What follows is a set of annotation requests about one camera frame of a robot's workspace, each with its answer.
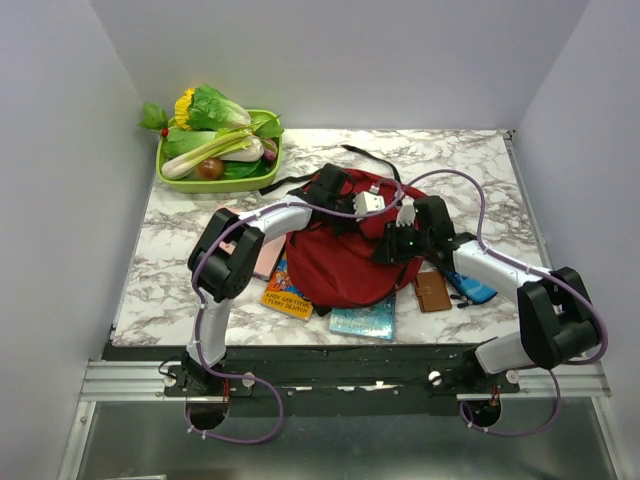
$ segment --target marble countertop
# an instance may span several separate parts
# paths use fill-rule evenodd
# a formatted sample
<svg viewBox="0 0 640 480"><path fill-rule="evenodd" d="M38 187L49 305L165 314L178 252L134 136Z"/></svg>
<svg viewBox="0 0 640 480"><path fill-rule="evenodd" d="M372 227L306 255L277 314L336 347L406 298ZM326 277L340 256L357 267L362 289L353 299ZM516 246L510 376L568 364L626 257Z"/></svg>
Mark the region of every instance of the marble countertop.
<svg viewBox="0 0 640 480"><path fill-rule="evenodd" d="M495 131L287 130L277 178L316 171L324 163L391 176L385 165L347 152L351 144L392 161L403 181L437 168L472 175L487 196L486 240L504 253L540 264L536 241L504 141ZM478 197L462 177L438 176L416 185L447 202L458 231L475 231ZM117 346L185 345L190 340L196 296L186 261L218 205L251 210L291 187L265 197L257 192L185 195L156 178L121 302L113 343ZM235 300L229 345L325 345L389 343L329 332L329 316L302 321L260 305L266 282L253 279ZM516 309L498 296L466 309L421 313L412 287L397 294L396 343L481 342L517 329Z"/></svg>

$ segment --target fake vegetable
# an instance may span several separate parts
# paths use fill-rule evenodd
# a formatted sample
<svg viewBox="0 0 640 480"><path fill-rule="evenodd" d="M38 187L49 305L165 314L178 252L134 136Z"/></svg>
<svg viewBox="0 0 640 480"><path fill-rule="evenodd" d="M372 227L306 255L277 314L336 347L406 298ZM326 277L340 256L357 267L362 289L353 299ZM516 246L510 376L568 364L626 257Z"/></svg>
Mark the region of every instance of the fake vegetable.
<svg viewBox="0 0 640 480"><path fill-rule="evenodd" d="M262 145L264 146L264 154L262 155L262 158L269 163L275 162L276 158L278 158L278 146L276 145L276 142L268 138L266 140L262 140Z"/></svg>
<svg viewBox="0 0 640 480"><path fill-rule="evenodd" d="M244 127L251 115L209 85L189 88L175 104L176 124L183 130L218 130Z"/></svg>
<svg viewBox="0 0 640 480"><path fill-rule="evenodd" d="M218 158L207 158L196 167L196 175L200 180L218 180L224 173L224 162Z"/></svg>
<svg viewBox="0 0 640 480"><path fill-rule="evenodd" d="M253 135L248 136L247 140L251 142L250 146L243 150L222 155L220 160L224 160L225 162L255 162L256 160L260 160L260 157L262 157L262 154L264 153L262 142L258 137L254 137Z"/></svg>
<svg viewBox="0 0 640 480"><path fill-rule="evenodd" d="M264 160L253 163L224 162L224 173L221 180L236 180L245 177L262 177L269 172Z"/></svg>
<svg viewBox="0 0 640 480"><path fill-rule="evenodd" d="M167 112L158 105L144 102L144 106L142 107L142 120L138 123L138 126L162 133L162 130L169 126Z"/></svg>
<svg viewBox="0 0 640 480"><path fill-rule="evenodd" d="M165 141L162 149L167 158L175 158L179 155L188 153L191 150L195 150L216 138L222 138L224 135L228 134L229 132L225 130L220 130L216 133L208 131L194 132L180 130L179 128L170 128L169 135L167 135L167 140ZM218 158L221 160L233 160L238 162L255 162L260 159L264 153L264 147L262 146L260 139L253 135L248 135L246 140L251 142L248 147Z"/></svg>
<svg viewBox="0 0 640 480"><path fill-rule="evenodd" d="M183 153L162 165L162 175L169 180L177 180L189 175L201 161L209 157L219 157L227 153L245 149L251 146L247 140L249 134L241 130L218 136L187 153Z"/></svg>

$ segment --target orange book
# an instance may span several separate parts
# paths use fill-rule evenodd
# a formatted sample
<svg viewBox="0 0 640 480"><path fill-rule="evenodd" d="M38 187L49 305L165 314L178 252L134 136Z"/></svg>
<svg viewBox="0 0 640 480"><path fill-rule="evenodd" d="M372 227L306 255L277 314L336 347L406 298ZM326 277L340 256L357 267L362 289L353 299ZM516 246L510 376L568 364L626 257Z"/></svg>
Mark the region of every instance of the orange book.
<svg viewBox="0 0 640 480"><path fill-rule="evenodd" d="M282 255L260 303L279 312L308 320L313 312L311 301L292 283L287 273L287 255Z"/></svg>

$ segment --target black strap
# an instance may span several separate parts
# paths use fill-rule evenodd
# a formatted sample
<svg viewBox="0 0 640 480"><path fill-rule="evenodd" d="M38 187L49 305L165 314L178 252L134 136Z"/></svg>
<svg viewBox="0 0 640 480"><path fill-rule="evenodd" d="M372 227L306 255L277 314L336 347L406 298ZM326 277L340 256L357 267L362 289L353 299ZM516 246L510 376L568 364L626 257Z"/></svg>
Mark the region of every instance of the black strap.
<svg viewBox="0 0 640 480"><path fill-rule="evenodd" d="M383 158L380 157L376 157L375 155L372 155L371 153L367 152L366 150L363 150L361 148L358 147L354 147L353 145L340 145L342 148L344 148L345 150L348 150L349 152L353 152L353 153L359 153L360 155L363 155L367 158L370 158L371 160L376 160L378 162L382 162L386 165L389 165L389 167L391 167L391 170L393 171L393 178L396 179L397 182L402 183L402 180L400 180L400 172L398 172L398 169L396 168L396 166L391 163L389 160L385 160Z"/></svg>
<svg viewBox="0 0 640 480"><path fill-rule="evenodd" d="M285 183L300 183L300 182L308 182L309 180L311 180L314 176L316 176L318 174L320 170L316 170L313 173L309 173L307 175L301 175L299 177L285 177L281 180L278 180L277 182L272 183L271 185L268 185L264 188L261 188L260 190L258 190L260 192L260 195L266 195L267 193L271 193L274 190L277 190L278 188L280 188L282 185L284 185Z"/></svg>

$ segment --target lettuce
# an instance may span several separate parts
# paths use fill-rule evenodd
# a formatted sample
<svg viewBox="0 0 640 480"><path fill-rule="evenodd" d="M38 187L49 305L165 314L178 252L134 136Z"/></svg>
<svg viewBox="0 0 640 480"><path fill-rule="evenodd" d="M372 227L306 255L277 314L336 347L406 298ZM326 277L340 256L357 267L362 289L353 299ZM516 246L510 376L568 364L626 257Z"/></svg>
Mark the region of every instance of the lettuce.
<svg viewBox="0 0 640 480"><path fill-rule="evenodd" d="M251 123L249 112L209 85L196 88L188 113L189 126L194 130L238 128Z"/></svg>

